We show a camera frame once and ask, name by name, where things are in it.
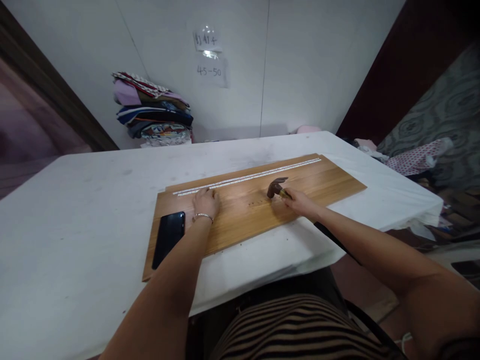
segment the table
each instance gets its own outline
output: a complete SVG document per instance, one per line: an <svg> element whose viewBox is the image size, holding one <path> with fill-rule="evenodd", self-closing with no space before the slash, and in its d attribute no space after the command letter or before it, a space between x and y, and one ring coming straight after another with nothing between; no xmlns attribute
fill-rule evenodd
<svg viewBox="0 0 480 360"><path fill-rule="evenodd" d="M330 209L382 231L436 225L438 196L327 131L66 155L0 201L0 358L86 359L105 348L145 286L166 186L311 153L368 187ZM299 218L203 259L190 314L344 254Z"/></svg>

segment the paper sign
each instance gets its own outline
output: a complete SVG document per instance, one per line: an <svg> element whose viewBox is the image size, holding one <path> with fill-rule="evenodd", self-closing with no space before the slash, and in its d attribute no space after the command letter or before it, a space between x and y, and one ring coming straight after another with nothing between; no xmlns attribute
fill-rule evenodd
<svg viewBox="0 0 480 360"><path fill-rule="evenodd" d="M211 58L203 54L197 55L196 77L199 78L202 85L226 88L225 68L225 59L223 58Z"/></svg>
<svg viewBox="0 0 480 360"><path fill-rule="evenodd" d="M197 51L222 51L220 34L212 26L204 25L193 32L195 48Z"/></svg>

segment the hammer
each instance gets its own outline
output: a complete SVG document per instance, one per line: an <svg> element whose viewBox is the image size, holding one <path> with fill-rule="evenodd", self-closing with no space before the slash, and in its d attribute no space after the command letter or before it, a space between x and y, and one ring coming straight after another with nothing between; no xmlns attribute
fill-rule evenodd
<svg viewBox="0 0 480 360"><path fill-rule="evenodd" d="M288 192L286 192L280 185L281 183L284 183L287 179L288 177L277 177L275 180L273 180L268 186L268 191L266 192L266 195L270 199L273 198L275 194L280 195L280 197L282 198L292 199Z"/></svg>

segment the wooden board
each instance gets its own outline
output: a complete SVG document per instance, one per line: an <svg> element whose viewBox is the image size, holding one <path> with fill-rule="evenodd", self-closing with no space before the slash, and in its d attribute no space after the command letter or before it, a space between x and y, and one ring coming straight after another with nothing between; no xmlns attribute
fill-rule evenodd
<svg viewBox="0 0 480 360"><path fill-rule="evenodd" d="M210 230L205 256L214 254L246 239L288 223L298 216L281 201L279 196L267 197L269 184L276 178L288 177L283 184L303 191L317 204L327 206L356 194L367 187L347 172L336 166L323 155L311 154L268 165L207 177L196 181L169 186L157 195L150 241L143 271L143 281L153 274L154 258L160 218L164 215L185 212L185 230L192 224L194 193L179 196L176 192L205 187L210 184L248 177L278 168L298 165L320 159L294 168L268 173L237 183L229 183L215 189L220 195L220 212Z"/></svg>

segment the white wall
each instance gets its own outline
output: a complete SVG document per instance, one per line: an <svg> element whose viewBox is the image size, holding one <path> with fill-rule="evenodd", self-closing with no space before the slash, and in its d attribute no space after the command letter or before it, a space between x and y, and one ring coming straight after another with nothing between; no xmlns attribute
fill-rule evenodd
<svg viewBox="0 0 480 360"><path fill-rule="evenodd" d="M335 132L405 0L4 0L121 149L111 72L190 102L197 140ZM221 31L229 88L194 77L192 31Z"/></svg>
<svg viewBox="0 0 480 360"><path fill-rule="evenodd" d="M190 103L197 141L259 136L268 0L117 1L150 79ZM221 31L229 88L197 82L192 33L202 23Z"/></svg>
<svg viewBox="0 0 480 360"><path fill-rule="evenodd" d="M261 136L335 133L404 2L271 0Z"/></svg>

